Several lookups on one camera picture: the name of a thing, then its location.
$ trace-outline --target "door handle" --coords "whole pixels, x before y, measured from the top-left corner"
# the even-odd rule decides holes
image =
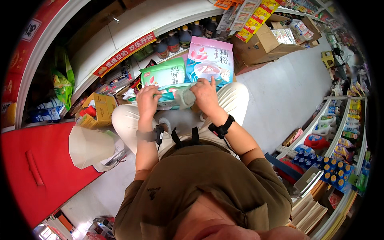
[[[37,167],[35,164],[35,160],[33,159],[32,151],[28,150],[25,152],[26,159],[28,161],[29,170],[32,172],[32,176],[35,179],[37,186],[43,186],[43,180],[40,177],[39,171],[37,171]]]

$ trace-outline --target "green package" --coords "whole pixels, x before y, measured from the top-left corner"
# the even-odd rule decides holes
[[[141,69],[140,72],[141,84],[143,87],[148,85],[163,87],[166,85],[184,83],[185,64],[183,58],[179,57]]]
[[[64,103],[65,108],[69,111],[74,89],[74,74],[65,48],[56,47],[55,67],[51,69],[51,72],[53,75],[53,90],[57,98]]]

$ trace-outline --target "white bottle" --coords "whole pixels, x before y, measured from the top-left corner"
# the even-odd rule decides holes
[[[351,117],[348,117],[348,118],[347,118],[347,122],[354,123],[354,124],[358,124],[358,123],[360,123],[358,119],[356,119],[356,118],[351,118]]]
[[[321,116],[319,121],[319,124],[321,123],[327,123],[331,125],[332,127],[336,127],[336,117],[335,116]]]
[[[332,100],[329,103],[329,106],[330,107],[340,107],[341,106],[341,100]]]
[[[347,121],[346,127],[355,128],[355,129],[359,130],[360,129],[360,124],[359,123],[358,124],[354,124],[354,123],[351,123],[351,122]]]
[[[328,116],[338,116],[340,115],[340,111],[338,107],[328,107],[327,111],[325,112],[324,115]]]
[[[329,138],[332,133],[336,132],[335,127],[331,127],[329,124],[317,124],[312,130],[312,134],[320,135]]]

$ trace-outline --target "books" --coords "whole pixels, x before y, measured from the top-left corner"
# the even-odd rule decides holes
[[[308,193],[292,208],[292,221],[288,222],[287,226],[308,234],[327,210],[328,208],[314,201],[312,194]]]

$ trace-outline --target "man's arm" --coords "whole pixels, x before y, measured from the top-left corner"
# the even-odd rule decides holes
[[[218,104],[213,77],[210,83],[205,78],[200,78],[198,83],[191,87],[191,91],[196,96],[196,104],[213,124],[216,126],[224,125],[228,119],[228,114]],[[231,124],[225,138],[246,166],[256,158],[265,158],[253,137],[237,122]]]
[[[157,102],[161,98],[158,87],[154,85],[142,88],[136,97],[139,108],[139,121],[137,129],[141,133],[152,132],[153,116],[156,112]],[[146,140],[137,141],[136,174],[134,180],[145,180],[152,168],[159,162],[155,142]]]

